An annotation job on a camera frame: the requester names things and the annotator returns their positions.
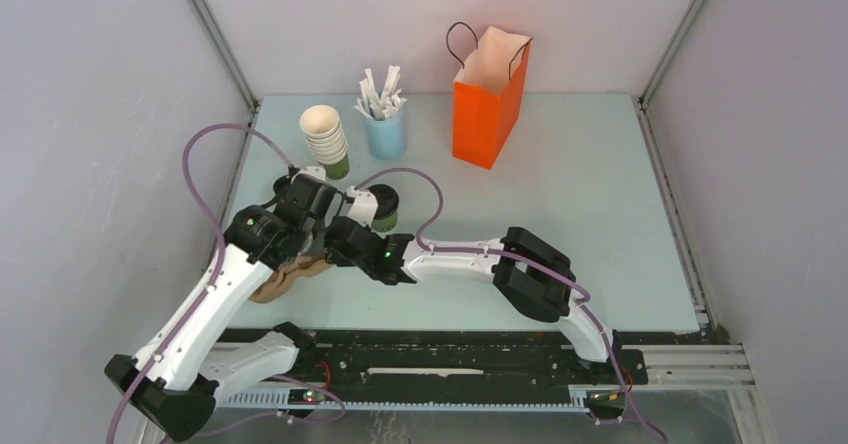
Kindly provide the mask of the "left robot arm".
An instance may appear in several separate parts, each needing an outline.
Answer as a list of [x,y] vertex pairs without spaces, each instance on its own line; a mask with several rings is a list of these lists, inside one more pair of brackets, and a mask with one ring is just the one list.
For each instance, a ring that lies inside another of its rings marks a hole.
[[239,211],[216,236],[217,254],[158,333],[104,373],[133,406],[181,443],[198,435],[220,404],[272,376],[304,380],[316,367],[313,338],[291,322],[222,354],[213,348],[238,309],[280,267],[304,258],[323,231],[338,190],[299,173],[278,180],[274,198]]

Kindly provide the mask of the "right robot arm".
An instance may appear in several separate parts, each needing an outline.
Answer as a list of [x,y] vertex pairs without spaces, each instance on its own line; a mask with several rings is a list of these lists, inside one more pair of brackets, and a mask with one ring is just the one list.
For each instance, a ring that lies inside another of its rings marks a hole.
[[591,380],[606,382],[622,367],[614,333],[589,309],[590,294],[577,283],[570,259],[525,228],[486,241],[435,241],[380,235],[341,217],[326,230],[324,250],[330,262],[388,286],[446,277],[486,282],[519,314],[556,324]]

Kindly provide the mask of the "green paper coffee cup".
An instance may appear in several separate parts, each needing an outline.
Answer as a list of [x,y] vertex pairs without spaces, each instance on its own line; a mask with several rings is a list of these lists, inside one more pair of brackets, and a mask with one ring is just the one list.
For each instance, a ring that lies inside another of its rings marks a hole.
[[378,233],[389,233],[397,226],[397,222],[398,212],[392,211],[376,215],[372,221],[371,227]]

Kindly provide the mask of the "orange paper bag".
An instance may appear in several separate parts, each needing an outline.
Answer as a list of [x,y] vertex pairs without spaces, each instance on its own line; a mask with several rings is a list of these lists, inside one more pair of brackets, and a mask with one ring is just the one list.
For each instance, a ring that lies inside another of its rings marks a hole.
[[533,39],[490,26],[472,35],[474,49],[462,58],[450,44],[459,26],[471,28],[458,21],[445,36],[449,54],[460,64],[453,80],[452,154],[490,169],[520,115]]

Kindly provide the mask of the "brown cardboard cup carrier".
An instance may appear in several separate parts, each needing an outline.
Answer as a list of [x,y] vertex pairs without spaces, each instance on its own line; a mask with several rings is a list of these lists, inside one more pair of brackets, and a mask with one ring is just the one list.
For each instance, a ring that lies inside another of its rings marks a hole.
[[270,303],[288,293],[298,279],[315,277],[333,267],[324,255],[298,256],[291,263],[280,266],[250,296],[258,304]]

